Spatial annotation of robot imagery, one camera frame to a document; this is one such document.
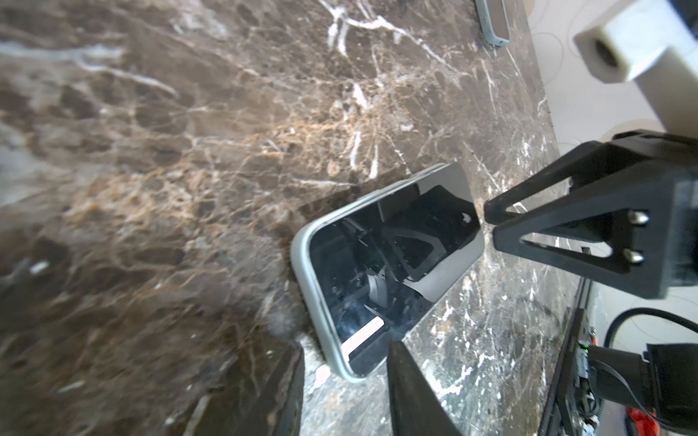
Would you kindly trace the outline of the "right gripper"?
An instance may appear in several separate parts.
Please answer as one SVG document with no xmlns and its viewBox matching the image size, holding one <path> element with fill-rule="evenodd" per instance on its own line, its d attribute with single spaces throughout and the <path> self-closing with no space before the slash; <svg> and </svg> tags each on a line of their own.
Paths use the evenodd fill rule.
<svg viewBox="0 0 698 436">
<path fill-rule="evenodd" d="M 611 144 L 579 145 L 487 201 L 494 247 L 643 299 L 696 285 L 697 142 L 634 131 Z M 565 197 L 507 210 L 566 179 Z"/>
</svg>

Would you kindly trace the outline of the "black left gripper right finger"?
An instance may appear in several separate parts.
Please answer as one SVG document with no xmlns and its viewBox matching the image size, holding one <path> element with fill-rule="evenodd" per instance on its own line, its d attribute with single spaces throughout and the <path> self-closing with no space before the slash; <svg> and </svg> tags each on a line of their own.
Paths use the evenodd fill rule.
<svg viewBox="0 0 698 436">
<path fill-rule="evenodd" d="M 390 344 L 386 365 L 394 435 L 462 435 L 402 342 Z"/>
</svg>

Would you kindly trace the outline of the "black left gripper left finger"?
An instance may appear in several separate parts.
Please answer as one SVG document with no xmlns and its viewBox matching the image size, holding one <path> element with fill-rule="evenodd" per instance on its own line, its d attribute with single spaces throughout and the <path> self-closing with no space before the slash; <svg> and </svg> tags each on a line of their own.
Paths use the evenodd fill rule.
<svg viewBox="0 0 698 436">
<path fill-rule="evenodd" d="M 300 434 L 304 386 L 304 349 L 290 343 L 234 435 Z"/>
</svg>

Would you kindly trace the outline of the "silver phone dark screen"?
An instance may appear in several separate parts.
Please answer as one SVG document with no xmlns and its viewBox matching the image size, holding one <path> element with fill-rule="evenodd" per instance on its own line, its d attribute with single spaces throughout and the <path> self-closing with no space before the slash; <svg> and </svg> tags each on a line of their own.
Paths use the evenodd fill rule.
<svg viewBox="0 0 698 436">
<path fill-rule="evenodd" d="M 484 247 L 459 163 L 434 165 L 303 227 L 291 265 L 330 368 L 363 381 Z"/>
</svg>

